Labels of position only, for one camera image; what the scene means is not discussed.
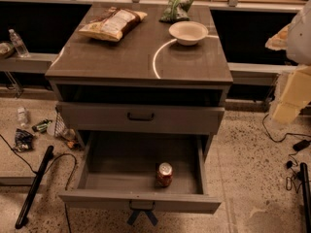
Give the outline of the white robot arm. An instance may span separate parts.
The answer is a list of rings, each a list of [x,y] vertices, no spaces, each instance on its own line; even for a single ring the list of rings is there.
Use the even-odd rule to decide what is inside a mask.
[[[291,23],[269,38],[265,47],[284,50],[289,60],[297,63],[291,72],[277,79],[269,113],[279,125],[292,123],[300,111],[311,102],[311,12],[302,9]]]

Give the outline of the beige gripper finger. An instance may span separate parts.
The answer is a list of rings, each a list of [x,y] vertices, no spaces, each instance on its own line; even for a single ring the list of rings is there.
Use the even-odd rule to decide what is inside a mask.
[[[286,50],[288,40],[289,26],[284,26],[278,33],[269,38],[265,43],[265,47],[270,50]]]
[[[290,124],[311,102],[311,66],[298,65],[291,72],[283,72],[277,79],[275,99],[270,117],[279,124]]]

